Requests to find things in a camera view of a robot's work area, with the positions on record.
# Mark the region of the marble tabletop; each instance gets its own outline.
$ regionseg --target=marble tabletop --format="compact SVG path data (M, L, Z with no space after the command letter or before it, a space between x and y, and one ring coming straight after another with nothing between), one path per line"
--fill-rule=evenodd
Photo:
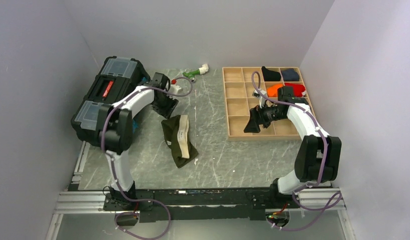
M147 69L170 79L185 69ZM184 89L188 83L178 80ZM275 178L293 170L298 140L228 141L222 69L210 69L196 78L194 89L181 97L174 115L188 115L189 136L197 158L177 168L164 143L163 117L150 106L136 117L139 128L129 150L131 174L139 189L268 187ZM79 190L101 190L111 182L108 163L97 147L91 147Z

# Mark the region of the orange cloth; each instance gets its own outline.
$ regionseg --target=orange cloth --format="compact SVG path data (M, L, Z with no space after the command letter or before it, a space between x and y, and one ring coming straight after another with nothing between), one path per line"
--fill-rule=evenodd
M267 94L268 94L268 96L269 96L270 98L276 98L277 95L278 95L277 90L278 90L279 88L281 88L282 86L283 86L283 84L279 83L279 84L275 84L275 85L273 85L273 86L271 86L271 87L268 87L268 88L267 88Z

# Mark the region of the red cloth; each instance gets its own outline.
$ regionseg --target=red cloth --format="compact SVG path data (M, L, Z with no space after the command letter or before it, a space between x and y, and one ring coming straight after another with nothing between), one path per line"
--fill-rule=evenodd
M306 95L305 86L301 84L285 83L285 86L293 87L293 95L295 97L303 97Z

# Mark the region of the black cloth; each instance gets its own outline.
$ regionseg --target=black cloth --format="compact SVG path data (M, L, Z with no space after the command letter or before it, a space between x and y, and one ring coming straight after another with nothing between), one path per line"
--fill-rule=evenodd
M265 82L279 82L281 80L281 75L277 71L268 70L266 67L262 66L262 75L264 76Z
M283 75L283 80L285 82L298 82L299 81L299 74L293 69L288 68L286 70L281 71Z
M189 137L187 136L189 158L181 157L182 153L177 139L177 133L180 126L180 117L180 115L176 115L169 119L162 120L161 122L162 129L164 131L165 143L171 149L172 158L174 159L175 165L178 168L183 167L199 154L195 147L191 144Z

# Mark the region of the red object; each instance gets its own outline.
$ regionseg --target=red object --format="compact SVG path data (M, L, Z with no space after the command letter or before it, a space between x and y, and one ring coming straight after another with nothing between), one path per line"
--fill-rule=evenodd
M293 95L295 97L303 97L306 94L305 86L301 84L294 84L294 83L285 83L285 86L293 87Z
M105 92L103 93L103 97L104 97L104 98L108 96L109 91L110 91L112 85L113 85L113 81L110 81L110 82L108 83L108 86L106 87Z

